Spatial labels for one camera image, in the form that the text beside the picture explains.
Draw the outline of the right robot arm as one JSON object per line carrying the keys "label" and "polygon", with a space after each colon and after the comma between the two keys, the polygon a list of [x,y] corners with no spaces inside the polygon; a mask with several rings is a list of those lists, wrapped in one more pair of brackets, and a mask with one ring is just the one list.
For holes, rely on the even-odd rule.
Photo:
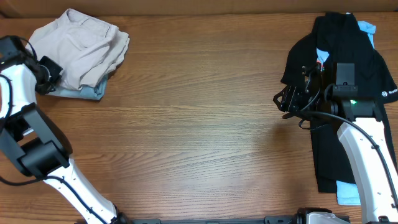
{"label": "right robot arm", "polygon": [[358,95],[354,64],[302,68],[301,84],[273,97],[284,118],[333,124],[348,156],[361,201],[363,223],[397,223],[397,171],[387,148],[377,99]]}

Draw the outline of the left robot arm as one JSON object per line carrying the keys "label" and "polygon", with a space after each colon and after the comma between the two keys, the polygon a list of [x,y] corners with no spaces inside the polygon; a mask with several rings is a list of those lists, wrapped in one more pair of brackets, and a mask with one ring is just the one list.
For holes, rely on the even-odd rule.
{"label": "left robot arm", "polygon": [[62,194],[86,223],[130,223],[104,198],[72,158],[66,135],[39,108],[36,95],[55,91],[63,69],[38,58],[28,40],[1,37],[1,151],[29,178],[21,185],[45,182]]}

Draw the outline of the beige khaki shorts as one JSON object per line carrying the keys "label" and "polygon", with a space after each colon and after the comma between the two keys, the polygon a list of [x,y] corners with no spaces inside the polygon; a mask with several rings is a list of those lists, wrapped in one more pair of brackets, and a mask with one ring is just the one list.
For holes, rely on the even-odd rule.
{"label": "beige khaki shorts", "polygon": [[63,68],[60,86],[94,88],[123,62],[129,34],[74,9],[38,28],[29,39],[38,58],[47,56]]}

